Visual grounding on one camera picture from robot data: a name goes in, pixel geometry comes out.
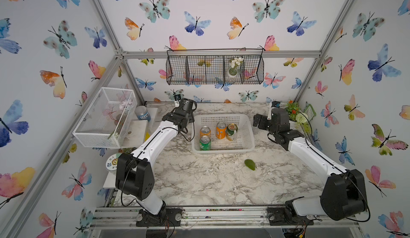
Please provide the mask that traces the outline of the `orange soda can front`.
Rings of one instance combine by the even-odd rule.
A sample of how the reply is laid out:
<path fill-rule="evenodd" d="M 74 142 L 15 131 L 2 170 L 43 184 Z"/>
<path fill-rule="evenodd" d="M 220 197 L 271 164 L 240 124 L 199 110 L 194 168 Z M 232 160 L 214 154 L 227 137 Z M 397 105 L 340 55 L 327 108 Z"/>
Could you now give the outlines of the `orange soda can front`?
<path fill-rule="evenodd" d="M 202 138 L 203 136 L 211 136 L 211 128 L 208 126 L 202 126 L 200 129 L 200 137 Z"/>

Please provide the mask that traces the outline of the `orange soda can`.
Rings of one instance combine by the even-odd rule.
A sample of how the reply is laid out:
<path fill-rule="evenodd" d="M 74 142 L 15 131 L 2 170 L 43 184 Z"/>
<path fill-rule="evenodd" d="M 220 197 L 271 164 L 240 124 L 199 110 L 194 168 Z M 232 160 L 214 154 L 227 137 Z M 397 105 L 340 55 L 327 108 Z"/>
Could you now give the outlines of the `orange soda can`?
<path fill-rule="evenodd" d="M 200 129 L 200 137 L 202 138 L 203 136 L 211 136 L 211 128 L 208 126 L 202 126 Z"/>
<path fill-rule="evenodd" d="M 224 122 L 218 122 L 216 124 L 216 138 L 221 140 L 226 137 L 226 127 L 227 125 Z"/>

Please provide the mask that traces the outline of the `green tan can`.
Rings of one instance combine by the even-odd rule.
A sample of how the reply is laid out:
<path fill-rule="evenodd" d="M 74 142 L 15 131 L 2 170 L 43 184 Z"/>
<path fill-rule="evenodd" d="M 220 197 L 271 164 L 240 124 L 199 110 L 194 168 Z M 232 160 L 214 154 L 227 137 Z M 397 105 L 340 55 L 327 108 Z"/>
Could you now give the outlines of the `green tan can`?
<path fill-rule="evenodd" d="M 226 128 L 226 138 L 235 141 L 238 134 L 238 126 L 235 123 L 229 124 Z"/>

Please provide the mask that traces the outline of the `green soda can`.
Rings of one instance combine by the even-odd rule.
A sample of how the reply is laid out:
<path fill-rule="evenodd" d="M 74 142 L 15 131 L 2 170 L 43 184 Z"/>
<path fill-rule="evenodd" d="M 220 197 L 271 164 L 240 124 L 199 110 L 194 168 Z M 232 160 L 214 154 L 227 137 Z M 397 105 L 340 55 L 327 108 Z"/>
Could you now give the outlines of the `green soda can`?
<path fill-rule="evenodd" d="M 211 138 L 208 135 L 203 135 L 200 138 L 200 150 L 211 150 Z"/>

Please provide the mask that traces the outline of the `orange soda can back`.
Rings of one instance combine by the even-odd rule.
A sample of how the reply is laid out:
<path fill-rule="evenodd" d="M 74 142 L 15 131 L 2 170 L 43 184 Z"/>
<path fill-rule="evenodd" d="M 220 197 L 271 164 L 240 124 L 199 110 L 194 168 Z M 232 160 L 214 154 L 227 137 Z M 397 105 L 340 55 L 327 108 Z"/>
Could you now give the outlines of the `orange soda can back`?
<path fill-rule="evenodd" d="M 226 137 L 226 127 L 227 125 L 224 122 L 218 122 L 216 124 L 216 138 L 221 140 Z"/>

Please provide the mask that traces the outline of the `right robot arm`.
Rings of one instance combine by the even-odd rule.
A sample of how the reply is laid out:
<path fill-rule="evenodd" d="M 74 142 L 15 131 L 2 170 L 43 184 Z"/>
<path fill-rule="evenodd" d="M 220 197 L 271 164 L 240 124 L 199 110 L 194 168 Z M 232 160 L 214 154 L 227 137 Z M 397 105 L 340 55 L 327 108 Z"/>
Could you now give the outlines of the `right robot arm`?
<path fill-rule="evenodd" d="M 268 139 L 297 156 L 324 184 L 321 195 L 295 198 L 285 203 L 295 217 L 327 216 L 332 220 L 353 220 L 362 212 L 370 212 L 365 178 L 331 160 L 308 141 L 308 136 L 290 127 L 289 116 L 282 108 L 270 108 L 266 116 L 256 114 L 253 126 L 268 132 Z"/>

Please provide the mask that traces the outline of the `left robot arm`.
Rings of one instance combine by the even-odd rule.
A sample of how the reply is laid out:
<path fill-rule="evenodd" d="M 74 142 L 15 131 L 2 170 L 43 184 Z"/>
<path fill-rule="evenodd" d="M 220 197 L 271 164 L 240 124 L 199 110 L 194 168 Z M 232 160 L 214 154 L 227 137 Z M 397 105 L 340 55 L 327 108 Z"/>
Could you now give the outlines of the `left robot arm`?
<path fill-rule="evenodd" d="M 197 102 L 181 99 L 179 106 L 162 117 L 154 133 L 131 154 L 121 154 L 117 162 L 115 188 L 131 195 L 146 213 L 164 218 L 165 202 L 154 192 L 154 163 L 174 137 L 187 134 L 187 126 L 194 123 Z"/>

